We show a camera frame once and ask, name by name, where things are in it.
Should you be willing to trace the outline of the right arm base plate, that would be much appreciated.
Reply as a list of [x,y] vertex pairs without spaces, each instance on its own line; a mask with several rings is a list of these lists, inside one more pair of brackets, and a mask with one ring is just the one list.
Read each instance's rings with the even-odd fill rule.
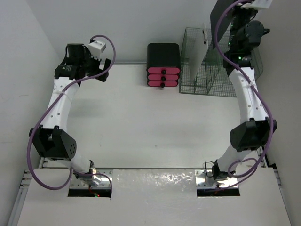
[[222,189],[238,182],[236,178],[213,179],[211,169],[196,169],[195,181],[197,189]]

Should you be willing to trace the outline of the pink top drawer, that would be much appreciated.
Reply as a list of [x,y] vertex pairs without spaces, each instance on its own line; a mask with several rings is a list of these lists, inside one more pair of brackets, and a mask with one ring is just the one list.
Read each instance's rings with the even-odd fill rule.
[[177,67],[150,67],[147,69],[147,72],[150,74],[162,74],[162,71],[165,71],[166,74],[180,73],[180,69]]

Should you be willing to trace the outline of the transparent clipboard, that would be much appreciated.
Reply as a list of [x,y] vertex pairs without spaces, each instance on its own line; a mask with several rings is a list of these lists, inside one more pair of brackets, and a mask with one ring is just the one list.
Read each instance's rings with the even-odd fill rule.
[[206,24],[203,23],[198,31],[192,51],[189,57],[189,72],[190,80],[194,82],[196,80],[198,70],[206,56],[208,50],[208,36],[206,30]]

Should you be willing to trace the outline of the pink bottom drawer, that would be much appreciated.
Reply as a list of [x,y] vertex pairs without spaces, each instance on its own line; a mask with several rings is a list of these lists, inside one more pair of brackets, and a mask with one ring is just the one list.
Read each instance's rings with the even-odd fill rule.
[[167,88],[167,87],[176,87],[178,85],[178,81],[147,81],[147,85],[150,87],[159,87],[159,88]]

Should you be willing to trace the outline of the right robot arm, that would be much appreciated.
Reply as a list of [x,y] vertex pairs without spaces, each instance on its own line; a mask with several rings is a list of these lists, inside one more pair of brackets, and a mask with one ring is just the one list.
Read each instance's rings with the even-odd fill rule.
[[211,14],[213,48],[221,54],[223,67],[231,81],[240,110],[240,125],[230,132],[230,146],[214,162],[214,180],[235,177],[237,165],[260,147],[269,148],[277,121],[260,96],[252,53],[269,29],[254,20],[258,10],[251,0],[219,0]]

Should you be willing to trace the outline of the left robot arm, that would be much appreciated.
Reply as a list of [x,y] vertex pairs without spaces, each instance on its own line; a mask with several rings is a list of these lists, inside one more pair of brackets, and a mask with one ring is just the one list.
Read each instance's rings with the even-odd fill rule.
[[50,110],[39,122],[32,139],[40,157],[59,161],[81,174],[91,173],[92,162],[77,152],[75,139],[67,133],[67,120],[80,79],[103,72],[99,66],[105,48],[105,43],[98,40],[91,41],[88,46],[66,46],[65,57],[55,69]]

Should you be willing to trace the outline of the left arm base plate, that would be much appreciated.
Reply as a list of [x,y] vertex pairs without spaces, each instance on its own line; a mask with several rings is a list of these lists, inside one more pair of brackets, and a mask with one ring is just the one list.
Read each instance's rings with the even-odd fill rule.
[[92,187],[93,189],[111,189],[112,182],[111,169],[94,169],[94,176],[84,176],[83,174],[73,173],[69,188],[70,189],[88,189]]

